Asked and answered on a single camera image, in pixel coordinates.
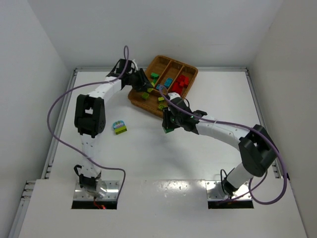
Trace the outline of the green yellow notched lego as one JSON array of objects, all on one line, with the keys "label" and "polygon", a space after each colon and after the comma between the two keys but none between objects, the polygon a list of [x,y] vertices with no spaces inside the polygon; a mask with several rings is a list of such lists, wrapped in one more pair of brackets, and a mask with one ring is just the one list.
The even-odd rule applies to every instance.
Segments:
[{"label": "green yellow notched lego", "polygon": [[164,132],[165,132],[165,133],[170,133],[170,132],[172,132],[172,131],[174,131],[174,129],[164,128]]}]

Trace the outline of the lime piece of split lego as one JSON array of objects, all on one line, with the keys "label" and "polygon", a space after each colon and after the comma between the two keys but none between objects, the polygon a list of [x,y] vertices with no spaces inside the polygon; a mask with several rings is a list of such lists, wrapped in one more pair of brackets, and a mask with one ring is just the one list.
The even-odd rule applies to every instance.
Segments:
[{"label": "lime piece of split lego", "polygon": [[148,98],[149,98],[149,93],[146,93],[146,92],[144,92],[142,95],[141,95],[141,98],[143,99],[143,100],[147,100]]}]

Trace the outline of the green lime lego pair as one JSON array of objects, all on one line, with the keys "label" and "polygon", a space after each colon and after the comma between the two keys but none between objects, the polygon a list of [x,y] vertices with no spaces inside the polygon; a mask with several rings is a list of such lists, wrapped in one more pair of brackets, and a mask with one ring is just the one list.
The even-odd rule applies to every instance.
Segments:
[{"label": "green lime lego pair", "polygon": [[164,108],[166,108],[166,105],[165,105],[165,104],[159,104],[159,105],[158,105],[158,110],[159,110],[159,111],[163,111]]}]

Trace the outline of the long cyan lego brick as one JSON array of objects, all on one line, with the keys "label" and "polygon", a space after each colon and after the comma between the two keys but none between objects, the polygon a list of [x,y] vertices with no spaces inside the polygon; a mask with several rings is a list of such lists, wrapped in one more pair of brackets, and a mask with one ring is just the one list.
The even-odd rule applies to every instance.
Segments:
[{"label": "long cyan lego brick", "polygon": [[169,88],[171,83],[172,83],[173,79],[172,78],[167,78],[166,81],[164,82],[164,87],[165,88]]}]

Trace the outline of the small red lego brick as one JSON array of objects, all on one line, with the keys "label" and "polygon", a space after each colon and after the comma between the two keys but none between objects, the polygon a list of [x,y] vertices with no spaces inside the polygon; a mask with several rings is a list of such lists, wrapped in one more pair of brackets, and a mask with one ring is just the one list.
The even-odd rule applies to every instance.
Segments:
[{"label": "small red lego brick", "polygon": [[188,85],[189,85],[189,77],[184,76],[183,79],[182,79],[182,83],[183,83],[184,87],[188,87]]}]

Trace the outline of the cyan lime lego stack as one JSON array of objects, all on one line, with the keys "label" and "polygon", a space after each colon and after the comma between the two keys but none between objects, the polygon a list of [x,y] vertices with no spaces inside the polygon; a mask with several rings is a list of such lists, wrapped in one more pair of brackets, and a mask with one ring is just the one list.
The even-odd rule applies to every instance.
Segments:
[{"label": "cyan lime lego stack", "polygon": [[114,133],[116,135],[119,135],[119,134],[127,131],[127,127],[126,127],[124,121],[122,121],[122,120],[118,120],[118,121],[114,122],[112,125],[112,128],[113,128]]}]

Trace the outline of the red top lego stack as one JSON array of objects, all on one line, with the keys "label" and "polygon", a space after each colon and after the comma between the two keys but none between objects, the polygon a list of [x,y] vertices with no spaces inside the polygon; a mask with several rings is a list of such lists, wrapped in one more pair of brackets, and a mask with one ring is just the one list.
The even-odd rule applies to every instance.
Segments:
[{"label": "red top lego stack", "polygon": [[178,88],[175,92],[178,93],[181,97],[183,95],[183,88]]}]

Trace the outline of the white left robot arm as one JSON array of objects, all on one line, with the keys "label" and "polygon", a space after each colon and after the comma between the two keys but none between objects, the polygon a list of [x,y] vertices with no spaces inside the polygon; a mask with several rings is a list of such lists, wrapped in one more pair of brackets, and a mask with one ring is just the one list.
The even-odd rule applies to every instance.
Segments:
[{"label": "white left robot arm", "polygon": [[106,126],[105,104],[125,86],[137,92],[147,92],[153,88],[142,68],[132,60],[120,59],[101,84],[89,94],[80,94],[76,100],[74,125],[81,137],[84,159],[79,166],[79,184],[90,193],[105,191],[102,185],[101,168],[97,162],[97,143]]}]

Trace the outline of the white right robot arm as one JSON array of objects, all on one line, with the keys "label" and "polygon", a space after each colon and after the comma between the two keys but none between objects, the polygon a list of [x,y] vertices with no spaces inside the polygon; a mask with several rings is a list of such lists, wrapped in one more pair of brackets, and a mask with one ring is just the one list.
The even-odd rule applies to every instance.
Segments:
[{"label": "white right robot arm", "polygon": [[168,93],[167,98],[173,104],[163,109],[165,132],[181,127],[187,132],[217,139],[240,152],[241,163],[220,183],[224,194],[232,196],[246,181],[262,177],[274,162],[276,153],[273,148],[255,132],[220,124],[204,111],[191,111],[178,93]]}]

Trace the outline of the green lego in tray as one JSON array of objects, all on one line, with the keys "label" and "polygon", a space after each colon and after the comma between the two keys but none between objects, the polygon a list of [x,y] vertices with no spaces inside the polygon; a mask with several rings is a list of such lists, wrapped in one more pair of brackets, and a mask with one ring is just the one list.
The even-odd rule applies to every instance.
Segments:
[{"label": "green lego in tray", "polygon": [[151,78],[152,78],[152,79],[158,79],[158,78],[159,78],[159,75],[152,72],[152,73],[151,73]]}]

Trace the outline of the brown wicker divided tray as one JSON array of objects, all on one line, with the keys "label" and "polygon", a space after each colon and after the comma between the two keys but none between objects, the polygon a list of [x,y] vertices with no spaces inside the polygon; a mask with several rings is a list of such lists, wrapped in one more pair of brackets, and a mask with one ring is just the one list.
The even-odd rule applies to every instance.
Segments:
[{"label": "brown wicker divided tray", "polygon": [[162,110],[167,106],[167,102],[159,93],[178,93],[185,98],[193,85],[198,74],[198,69],[175,59],[156,56],[147,67],[145,74],[151,82],[153,88],[146,93],[131,90],[128,94],[130,102],[158,117],[163,117]]}]

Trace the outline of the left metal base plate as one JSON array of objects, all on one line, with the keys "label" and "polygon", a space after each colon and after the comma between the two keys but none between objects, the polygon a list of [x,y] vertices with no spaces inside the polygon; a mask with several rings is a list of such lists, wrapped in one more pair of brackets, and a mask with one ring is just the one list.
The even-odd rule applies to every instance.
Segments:
[{"label": "left metal base plate", "polygon": [[103,180],[98,183],[95,192],[81,188],[79,182],[76,183],[73,200],[74,201],[116,201],[119,193],[119,181]]}]

